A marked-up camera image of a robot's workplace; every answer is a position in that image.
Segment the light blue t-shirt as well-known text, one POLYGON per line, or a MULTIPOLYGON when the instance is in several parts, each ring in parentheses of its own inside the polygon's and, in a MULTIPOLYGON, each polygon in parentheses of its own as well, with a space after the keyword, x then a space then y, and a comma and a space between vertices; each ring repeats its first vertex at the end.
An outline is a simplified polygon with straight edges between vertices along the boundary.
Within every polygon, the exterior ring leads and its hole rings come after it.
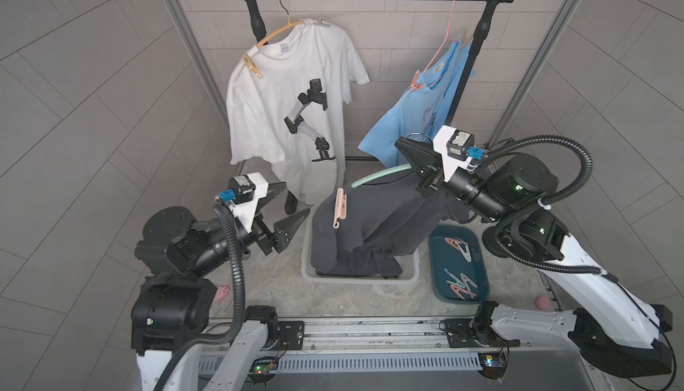
POLYGON ((430 142, 445 125, 470 53, 470 46, 461 48, 453 42, 445 54, 423 75, 425 86, 404 91, 385 115, 372 127, 358 146, 386 168, 405 164, 407 160, 395 148, 400 137, 418 142, 430 142))

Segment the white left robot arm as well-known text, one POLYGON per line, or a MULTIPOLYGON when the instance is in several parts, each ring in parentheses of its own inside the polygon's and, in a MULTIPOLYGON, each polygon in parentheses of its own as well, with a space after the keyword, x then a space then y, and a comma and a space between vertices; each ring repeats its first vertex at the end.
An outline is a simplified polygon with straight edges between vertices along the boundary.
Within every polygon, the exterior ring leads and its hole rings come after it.
POLYGON ((135 257, 151 271, 131 311, 131 348, 144 390, 196 390, 204 350, 226 354, 208 390, 268 383, 283 358, 303 346, 302 321, 279 321, 275 307, 248 305, 243 262, 258 245, 281 253, 309 216, 304 209, 268 226, 261 213, 285 188, 260 173, 230 179, 215 218, 167 207, 144 225, 135 257))

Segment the white clothespin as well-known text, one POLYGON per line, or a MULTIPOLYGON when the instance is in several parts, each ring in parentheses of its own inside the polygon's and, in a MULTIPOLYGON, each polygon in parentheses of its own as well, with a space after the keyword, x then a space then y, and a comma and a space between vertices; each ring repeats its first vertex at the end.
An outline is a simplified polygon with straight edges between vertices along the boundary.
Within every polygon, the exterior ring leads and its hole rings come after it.
POLYGON ((331 27, 331 23, 324 18, 315 18, 313 19, 313 23, 319 27, 331 27))

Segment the light pink clothespin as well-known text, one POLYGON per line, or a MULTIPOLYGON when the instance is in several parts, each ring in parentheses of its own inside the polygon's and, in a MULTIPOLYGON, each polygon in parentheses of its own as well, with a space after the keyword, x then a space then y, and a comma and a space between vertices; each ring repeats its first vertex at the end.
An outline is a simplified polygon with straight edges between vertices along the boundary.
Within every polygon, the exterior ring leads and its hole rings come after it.
POLYGON ((347 218, 347 193, 343 187, 337 189, 333 210, 332 227, 337 230, 341 222, 347 218))

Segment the beige clothespin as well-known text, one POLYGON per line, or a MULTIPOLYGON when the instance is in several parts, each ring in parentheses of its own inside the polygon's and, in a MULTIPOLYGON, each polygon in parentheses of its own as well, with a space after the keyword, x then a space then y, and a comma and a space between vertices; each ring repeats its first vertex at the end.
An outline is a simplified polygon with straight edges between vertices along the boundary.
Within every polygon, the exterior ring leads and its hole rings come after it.
POLYGON ((466 46, 469 46, 473 41, 473 36, 468 35, 467 32, 464 32, 463 37, 461 38, 461 48, 465 48, 466 46))

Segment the yellow clothespin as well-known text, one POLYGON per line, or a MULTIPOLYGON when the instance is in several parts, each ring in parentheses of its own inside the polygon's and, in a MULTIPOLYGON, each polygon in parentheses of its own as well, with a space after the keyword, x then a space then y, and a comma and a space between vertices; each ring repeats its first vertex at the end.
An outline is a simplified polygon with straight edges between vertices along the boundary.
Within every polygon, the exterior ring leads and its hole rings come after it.
POLYGON ((258 79, 262 79, 264 77, 261 70, 258 68, 256 63, 254 63, 253 59, 249 56, 249 54, 242 54, 242 62, 244 66, 258 79))

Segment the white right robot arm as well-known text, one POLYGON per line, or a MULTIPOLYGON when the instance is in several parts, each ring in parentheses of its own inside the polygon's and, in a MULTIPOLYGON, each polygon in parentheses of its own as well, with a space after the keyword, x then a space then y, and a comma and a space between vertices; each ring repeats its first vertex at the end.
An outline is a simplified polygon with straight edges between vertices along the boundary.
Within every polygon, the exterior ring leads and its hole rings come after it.
POLYGON ((542 272, 577 303, 552 314, 484 302, 471 323, 480 344, 503 353, 522 342, 560 346, 633 383, 655 376, 675 380, 672 312, 632 295, 552 212, 591 176, 593 161, 584 146, 545 134, 482 150, 472 134, 452 127, 442 128, 432 143, 402 137, 395 145, 419 176, 421 193, 441 191, 468 207, 486 224, 482 241, 489 252, 542 272))

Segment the white t-shirt black print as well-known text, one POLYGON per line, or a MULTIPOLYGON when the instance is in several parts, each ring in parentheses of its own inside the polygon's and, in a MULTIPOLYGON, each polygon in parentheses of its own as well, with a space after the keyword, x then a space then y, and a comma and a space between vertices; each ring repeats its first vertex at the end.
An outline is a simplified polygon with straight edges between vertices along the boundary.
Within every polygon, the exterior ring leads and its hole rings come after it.
POLYGON ((242 60, 227 86, 232 162, 260 158, 309 205, 335 191, 346 169, 344 114, 352 84, 370 79, 347 32, 312 19, 278 43, 247 50, 263 74, 242 60))

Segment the pink wire hanger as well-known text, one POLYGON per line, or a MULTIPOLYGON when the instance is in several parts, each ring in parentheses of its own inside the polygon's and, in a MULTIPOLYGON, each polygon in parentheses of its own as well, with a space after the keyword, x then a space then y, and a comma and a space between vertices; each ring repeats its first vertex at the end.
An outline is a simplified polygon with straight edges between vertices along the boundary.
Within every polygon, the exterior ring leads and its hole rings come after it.
POLYGON ((438 47, 438 49, 436 50, 436 52, 435 52, 435 54, 433 55, 433 57, 430 59, 429 63, 425 66, 425 68, 424 68, 423 70, 421 70, 421 71, 423 72, 423 75, 426 73, 426 71, 427 71, 427 70, 433 65, 433 63, 436 61, 436 59, 437 59, 438 55, 440 54, 441 50, 445 47, 445 44, 446 44, 448 41, 451 41, 450 33, 451 33, 451 25, 452 25, 452 15, 454 14, 454 5, 455 5, 456 2, 457 2, 457 0, 452 0, 452 2, 451 2, 450 11, 449 11, 449 15, 448 15, 448 20, 447 20, 446 28, 445 28, 445 36, 444 36, 444 39, 443 39, 441 45, 440 45, 440 46, 438 47))

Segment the orange plastic hanger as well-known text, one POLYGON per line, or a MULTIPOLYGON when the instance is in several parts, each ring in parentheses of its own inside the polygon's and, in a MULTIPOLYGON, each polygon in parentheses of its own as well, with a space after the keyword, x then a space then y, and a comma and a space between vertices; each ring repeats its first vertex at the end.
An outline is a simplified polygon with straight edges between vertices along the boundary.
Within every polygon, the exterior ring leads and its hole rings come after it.
POLYGON ((284 5, 283 0, 279 0, 279 5, 281 6, 281 9, 283 9, 283 11, 285 11, 286 13, 287 24, 268 33, 262 40, 258 41, 258 43, 256 44, 256 48, 262 48, 263 46, 267 45, 269 42, 274 40, 274 38, 278 37, 280 34, 287 32, 288 30, 292 30, 294 29, 294 27, 297 27, 305 23, 304 20, 293 20, 290 14, 290 10, 284 5))

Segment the dark grey t-shirt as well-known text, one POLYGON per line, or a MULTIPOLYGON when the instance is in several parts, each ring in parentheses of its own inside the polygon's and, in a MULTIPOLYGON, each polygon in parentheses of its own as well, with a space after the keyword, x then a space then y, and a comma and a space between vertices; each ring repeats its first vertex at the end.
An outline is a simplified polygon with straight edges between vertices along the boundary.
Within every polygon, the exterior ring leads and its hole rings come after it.
POLYGON ((397 278, 397 259, 410 256, 444 220, 462 223, 470 209, 441 191, 424 198, 411 170, 388 175, 358 188, 345 185, 347 218, 332 227, 335 196, 312 219, 311 266, 318 275, 397 278))

